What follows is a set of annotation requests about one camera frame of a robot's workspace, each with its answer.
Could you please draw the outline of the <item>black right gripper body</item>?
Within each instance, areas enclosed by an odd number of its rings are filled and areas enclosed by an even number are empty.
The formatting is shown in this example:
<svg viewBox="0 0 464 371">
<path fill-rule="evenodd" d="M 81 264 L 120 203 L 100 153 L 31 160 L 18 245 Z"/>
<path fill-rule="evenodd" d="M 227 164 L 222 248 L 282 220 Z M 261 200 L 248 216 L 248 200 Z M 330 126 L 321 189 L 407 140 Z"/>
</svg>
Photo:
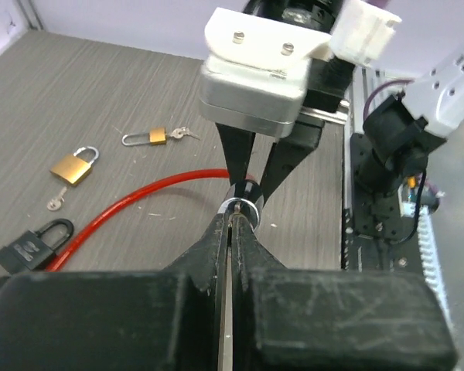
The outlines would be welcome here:
<svg viewBox="0 0 464 371">
<path fill-rule="evenodd" d="M 243 13 L 329 33 L 343 7 L 341 0 L 251 0 Z M 354 65 L 334 55 L 314 55 L 303 106 L 328 113 L 338 110 L 353 79 Z"/>
</svg>

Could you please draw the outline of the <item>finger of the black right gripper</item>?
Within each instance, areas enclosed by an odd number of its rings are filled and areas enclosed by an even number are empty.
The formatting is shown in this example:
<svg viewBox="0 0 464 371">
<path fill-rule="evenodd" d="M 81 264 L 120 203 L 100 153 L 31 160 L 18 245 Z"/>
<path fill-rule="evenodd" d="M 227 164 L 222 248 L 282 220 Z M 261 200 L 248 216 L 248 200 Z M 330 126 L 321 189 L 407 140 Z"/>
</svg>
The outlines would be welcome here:
<svg viewBox="0 0 464 371">
<path fill-rule="evenodd" d="M 216 123 L 231 185 L 246 179 L 256 134 Z"/>
<path fill-rule="evenodd" d="M 325 122 L 320 119 L 313 123 L 296 121 L 291 134 L 271 146 L 260 182 L 265 203 L 289 174 L 318 148 L 324 126 Z"/>
</svg>

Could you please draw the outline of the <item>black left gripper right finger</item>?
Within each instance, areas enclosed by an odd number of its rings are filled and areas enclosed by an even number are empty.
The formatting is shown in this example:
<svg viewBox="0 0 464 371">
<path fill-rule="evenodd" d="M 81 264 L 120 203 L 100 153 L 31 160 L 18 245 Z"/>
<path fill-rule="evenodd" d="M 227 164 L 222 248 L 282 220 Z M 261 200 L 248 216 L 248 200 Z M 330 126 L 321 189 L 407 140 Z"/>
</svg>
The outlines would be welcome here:
<svg viewBox="0 0 464 371">
<path fill-rule="evenodd" d="M 417 274 L 289 269 L 230 222 L 235 370 L 452 370 L 459 353 Z"/>
</svg>

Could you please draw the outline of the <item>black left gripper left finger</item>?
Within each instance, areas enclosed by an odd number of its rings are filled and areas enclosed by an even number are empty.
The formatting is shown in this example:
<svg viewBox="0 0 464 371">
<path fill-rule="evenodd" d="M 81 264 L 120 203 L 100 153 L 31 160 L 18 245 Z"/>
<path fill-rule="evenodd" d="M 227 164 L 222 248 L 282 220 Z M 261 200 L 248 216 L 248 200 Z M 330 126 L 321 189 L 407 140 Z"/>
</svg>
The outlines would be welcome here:
<svg viewBox="0 0 464 371">
<path fill-rule="evenodd" d="M 160 271 L 17 274 L 0 370 L 218 370 L 228 215 Z"/>
</svg>

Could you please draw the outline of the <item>red cable lock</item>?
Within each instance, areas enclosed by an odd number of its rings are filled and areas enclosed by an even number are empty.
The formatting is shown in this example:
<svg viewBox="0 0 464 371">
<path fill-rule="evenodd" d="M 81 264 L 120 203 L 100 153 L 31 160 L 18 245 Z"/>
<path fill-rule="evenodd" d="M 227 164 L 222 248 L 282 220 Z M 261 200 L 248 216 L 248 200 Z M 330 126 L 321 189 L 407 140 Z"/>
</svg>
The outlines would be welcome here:
<svg viewBox="0 0 464 371">
<path fill-rule="evenodd" d="M 171 175 L 164 179 L 159 179 L 155 182 L 149 183 L 134 192 L 131 192 L 115 203 L 111 204 L 108 208 L 104 209 L 100 214 L 95 216 L 67 245 L 67 247 L 55 257 L 50 264 L 43 270 L 45 272 L 58 272 L 63 269 L 67 262 L 73 255 L 82 247 L 82 245 L 111 217 L 121 212 L 126 207 L 136 203 L 137 201 L 151 196 L 155 192 L 166 189 L 183 182 L 189 182 L 200 179 L 228 179 L 229 172 L 225 168 L 205 168 L 192 170 L 189 172 L 182 172 L 179 174 Z"/>
</svg>

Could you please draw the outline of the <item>cable lock keys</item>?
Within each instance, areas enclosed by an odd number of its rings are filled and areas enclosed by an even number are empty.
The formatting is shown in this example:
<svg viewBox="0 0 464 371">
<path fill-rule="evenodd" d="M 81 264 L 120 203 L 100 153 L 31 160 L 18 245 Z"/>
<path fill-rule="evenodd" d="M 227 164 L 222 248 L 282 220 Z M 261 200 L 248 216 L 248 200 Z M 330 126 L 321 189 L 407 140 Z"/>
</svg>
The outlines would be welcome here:
<svg viewBox="0 0 464 371">
<path fill-rule="evenodd" d="M 240 200 L 237 200 L 234 202 L 234 207 L 233 207 L 233 212 L 230 217 L 230 221 L 233 221 L 233 219 L 236 216 L 239 216 L 241 214 L 241 208 L 242 208 L 242 202 Z"/>
</svg>

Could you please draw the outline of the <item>small brass padlock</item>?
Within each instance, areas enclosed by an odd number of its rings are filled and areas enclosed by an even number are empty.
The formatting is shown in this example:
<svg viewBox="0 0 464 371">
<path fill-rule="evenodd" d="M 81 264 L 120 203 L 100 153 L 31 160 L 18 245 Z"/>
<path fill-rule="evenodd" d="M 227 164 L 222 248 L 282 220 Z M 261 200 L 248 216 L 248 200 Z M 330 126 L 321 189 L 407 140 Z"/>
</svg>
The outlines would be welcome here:
<svg viewBox="0 0 464 371">
<path fill-rule="evenodd" d="M 126 147 L 164 145 L 166 142 L 167 133 L 165 128 L 153 128 L 148 132 L 125 134 L 121 138 L 121 143 Z"/>
</svg>

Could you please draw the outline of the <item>black padlock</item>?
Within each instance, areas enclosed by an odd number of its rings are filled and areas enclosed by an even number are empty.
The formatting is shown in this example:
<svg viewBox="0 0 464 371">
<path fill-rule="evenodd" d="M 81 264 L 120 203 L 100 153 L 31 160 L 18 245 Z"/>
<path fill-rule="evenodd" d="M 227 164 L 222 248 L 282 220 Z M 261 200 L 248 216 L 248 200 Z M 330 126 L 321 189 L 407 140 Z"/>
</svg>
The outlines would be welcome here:
<svg viewBox="0 0 464 371">
<path fill-rule="evenodd" d="M 59 226 L 64 235 L 52 246 L 43 240 L 45 234 Z M 0 266 L 11 275 L 27 271 L 41 271 L 56 256 L 56 252 L 73 236 L 73 223 L 64 218 L 54 219 L 39 230 L 27 230 L 20 237 L 0 249 Z"/>
</svg>

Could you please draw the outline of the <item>silver padlock key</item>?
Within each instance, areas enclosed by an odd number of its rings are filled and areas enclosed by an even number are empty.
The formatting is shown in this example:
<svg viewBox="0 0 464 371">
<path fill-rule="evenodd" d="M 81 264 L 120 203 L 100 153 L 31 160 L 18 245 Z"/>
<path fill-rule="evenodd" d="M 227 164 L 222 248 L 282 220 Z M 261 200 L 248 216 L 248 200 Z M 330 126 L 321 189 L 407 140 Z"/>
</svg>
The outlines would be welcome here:
<svg viewBox="0 0 464 371">
<path fill-rule="evenodd" d="M 68 188 L 66 186 L 64 186 L 60 192 L 54 196 L 46 205 L 46 208 L 50 211 L 50 212 L 56 212 L 58 210 L 60 210 L 63 206 L 63 203 L 64 203 L 64 196 L 65 194 L 67 193 L 68 191 Z"/>
</svg>

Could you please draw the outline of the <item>large brass padlock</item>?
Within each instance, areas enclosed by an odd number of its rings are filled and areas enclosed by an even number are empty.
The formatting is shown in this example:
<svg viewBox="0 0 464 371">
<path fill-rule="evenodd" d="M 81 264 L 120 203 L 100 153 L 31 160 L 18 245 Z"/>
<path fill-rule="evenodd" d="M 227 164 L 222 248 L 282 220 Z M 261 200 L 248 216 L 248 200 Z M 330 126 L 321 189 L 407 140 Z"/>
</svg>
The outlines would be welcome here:
<svg viewBox="0 0 464 371">
<path fill-rule="evenodd" d="M 91 152 L 92 158 L 86 161 L 80 157 L 84 152 Z M 69 186 L 77 186 L 91 172 L 94 163 L 99 159 L 100 152 L 93 146 L 83 146 L 72 154 L 66 155 L 57 162 L 49 172 Z"/>
</svg>

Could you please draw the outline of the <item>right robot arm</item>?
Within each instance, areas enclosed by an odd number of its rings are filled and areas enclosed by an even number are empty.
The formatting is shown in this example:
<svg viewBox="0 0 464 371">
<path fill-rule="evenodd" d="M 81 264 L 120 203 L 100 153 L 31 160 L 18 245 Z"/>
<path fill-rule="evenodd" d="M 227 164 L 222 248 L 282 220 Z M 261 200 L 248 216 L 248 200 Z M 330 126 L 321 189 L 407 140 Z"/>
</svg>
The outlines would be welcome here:
<svg viewBox="0 0 464 371">
<path fill-rule="evenodd" d="M 218 8 L 205 28 L 200 109 L 219 132 L 231 184 L 244 180 L 257 134 L 276 140 L 260 188 L 271 195 L 314 149 L 357 67 L 369 67 L 399 16 L 364 1 L 251 1 Z M 464 120 L 464 42 L 378 106 L 365 104 L 370 155 L 360 180 L 388 193 L 426 169 Z"/>
</svg>

